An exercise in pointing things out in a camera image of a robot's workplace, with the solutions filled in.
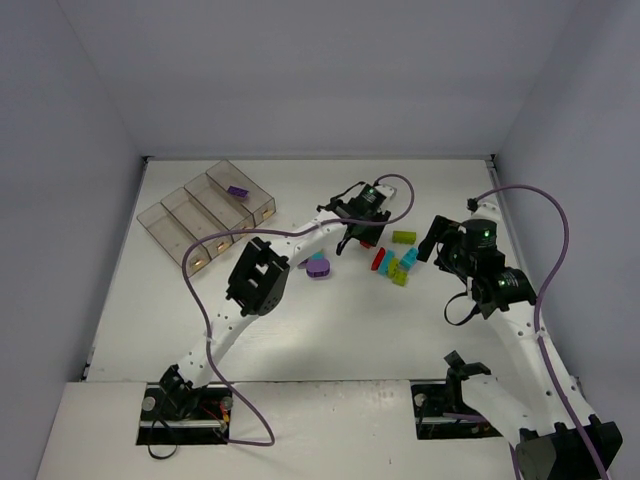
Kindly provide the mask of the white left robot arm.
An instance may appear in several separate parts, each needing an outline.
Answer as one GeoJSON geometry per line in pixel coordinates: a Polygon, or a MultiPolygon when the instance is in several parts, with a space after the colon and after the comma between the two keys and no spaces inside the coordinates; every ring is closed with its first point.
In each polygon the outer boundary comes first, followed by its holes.
{"type": "Polygon", "coordinates": [[[177,403],[198,388],[221,378],[218,364],[240,335],[258,318],[270,314],[281,302],[290,271],[321,249],[335,245],[341,251],[352,239],[374,243],[384,227],[403,219],[411,211],[415,190],[404,176],[395,177],[409,189],[409,204],[400,215],[391,216],[389,206],[396,189],[384,181],[385,174],[348,201],[340,194],[302,227],[288,232],[267,228],[250,229],[245,245],[229,277],[225,300],[215,314],[207,313],[189,276],[183,275],[204,322],[204,339],[192,347],[176,364],[167,368],[159,385],[177,403]]]}

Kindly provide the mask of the red arched lego piece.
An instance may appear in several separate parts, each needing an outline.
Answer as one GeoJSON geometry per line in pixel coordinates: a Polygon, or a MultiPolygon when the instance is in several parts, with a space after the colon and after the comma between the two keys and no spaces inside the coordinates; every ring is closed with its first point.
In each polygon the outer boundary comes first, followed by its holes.
{"type": "Polygon", "coordinates": [[[377,271],[379,269],[385,255],[386,255],[386,249],[383,247],[380,247],[371,263],[372,271],[377,271]]]}

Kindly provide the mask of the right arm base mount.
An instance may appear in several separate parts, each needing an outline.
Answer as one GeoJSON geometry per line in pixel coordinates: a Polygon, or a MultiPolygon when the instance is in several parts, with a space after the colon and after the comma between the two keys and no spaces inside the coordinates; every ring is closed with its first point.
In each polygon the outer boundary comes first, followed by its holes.
{"type": "Polygon", "coordinates": [[[467,363],[452,351],[444,380],[410,382],[415,433],[418,440],[475,440],[501,434],[462,399],[462,382],[475,374],[491,373],[481,362],[467,363]]]}

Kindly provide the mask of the green long lego brick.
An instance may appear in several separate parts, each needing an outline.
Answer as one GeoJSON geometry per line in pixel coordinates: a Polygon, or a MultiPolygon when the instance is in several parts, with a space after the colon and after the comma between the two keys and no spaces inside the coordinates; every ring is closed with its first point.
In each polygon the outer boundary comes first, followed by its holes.
{"type": "Polygon", "coordinates": [[[413,231],[394,230],[392,242],[398,244],[413,245],[417,240],[417,233],[413,231]]]}

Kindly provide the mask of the cyan curved lego brick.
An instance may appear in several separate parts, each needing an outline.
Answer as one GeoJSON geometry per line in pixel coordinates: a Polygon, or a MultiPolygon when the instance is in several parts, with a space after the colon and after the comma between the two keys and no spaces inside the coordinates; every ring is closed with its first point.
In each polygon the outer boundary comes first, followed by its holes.
{"type": "Polygon", "coordinates": [[[417,262],[419,251],[417,248],[410,248],[399,260],[399,266],[404,270],[411,270],[417,262]]]}

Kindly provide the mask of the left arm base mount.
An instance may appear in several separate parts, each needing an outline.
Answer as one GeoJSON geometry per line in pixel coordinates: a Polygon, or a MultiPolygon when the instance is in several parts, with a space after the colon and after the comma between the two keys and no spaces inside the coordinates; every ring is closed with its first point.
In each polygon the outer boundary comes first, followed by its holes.
{"type": "Polygon", "coordinates": [[[170,396],[158,384],[147,384],[136,444],[149,446],[223,445],[229,440],[234,396],[213,385],[170,396]]]}

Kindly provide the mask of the cyan arched lego piece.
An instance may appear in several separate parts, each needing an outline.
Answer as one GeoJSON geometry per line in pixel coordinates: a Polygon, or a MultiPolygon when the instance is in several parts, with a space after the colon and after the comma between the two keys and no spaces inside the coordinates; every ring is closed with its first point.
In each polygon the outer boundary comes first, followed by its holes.
{"type": "Polygon", "coordinates": [[[389,262],[391,261],[392,258],[397,258],[395,253],[392,252],[391,250],[387,251],[379,269],[377,270],[379,274],[389,277],[387,275],[387,270],[388,270],[389,262]]]}

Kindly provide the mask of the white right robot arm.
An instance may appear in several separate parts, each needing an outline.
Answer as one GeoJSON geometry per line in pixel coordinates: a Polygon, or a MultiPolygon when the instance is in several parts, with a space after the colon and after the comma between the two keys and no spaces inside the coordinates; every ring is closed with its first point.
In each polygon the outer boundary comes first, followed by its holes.
{"type": "Polygon", "coordinates": [[[451,352],[445,360],[453,407],[474,410],[507,440],[520,479],[605,479],[621,432],[598,417],[564,366],[541,318],[541,296],[507,264],[489,210],[481,204],[462,222],[436,216],[419,256],[463,283],[460,297],[495,331],[527,400],[511,395],[484,363],[451,352]]]}

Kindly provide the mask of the green square lego brick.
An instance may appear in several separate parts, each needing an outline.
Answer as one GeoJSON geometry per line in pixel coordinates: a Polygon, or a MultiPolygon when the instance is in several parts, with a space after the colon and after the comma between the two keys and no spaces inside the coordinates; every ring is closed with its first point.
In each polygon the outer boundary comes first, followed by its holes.
{"type": "Polygon", "coordinates": [[[392,277],[392,283],[404,287],[408,283],[408,272],[404,270],[397,270],[392,277]]]}

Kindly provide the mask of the green arched lego piece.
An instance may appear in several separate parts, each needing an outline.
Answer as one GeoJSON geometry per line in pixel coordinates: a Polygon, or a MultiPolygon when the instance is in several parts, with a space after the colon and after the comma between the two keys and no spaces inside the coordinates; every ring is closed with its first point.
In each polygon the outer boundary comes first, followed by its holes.
{"type": "Polygon", "coordinates": [[[389,262],[389,266],[387,270],[387,275],[390,278],[395,276],[398,266],[399,266],[399,260],[397,258],[392,258],[391,261],[389,262]]]}

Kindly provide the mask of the lilac oval lego piece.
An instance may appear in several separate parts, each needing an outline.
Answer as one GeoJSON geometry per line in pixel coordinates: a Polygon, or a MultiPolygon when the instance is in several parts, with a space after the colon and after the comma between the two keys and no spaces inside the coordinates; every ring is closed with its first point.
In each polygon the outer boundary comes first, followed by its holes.
{"type": "Polygon", "coordinates": [[[327,258],[311,258],[305,265],[306,274],[310,278],[324,278],[331,272],[331,264],[327,258]]]}

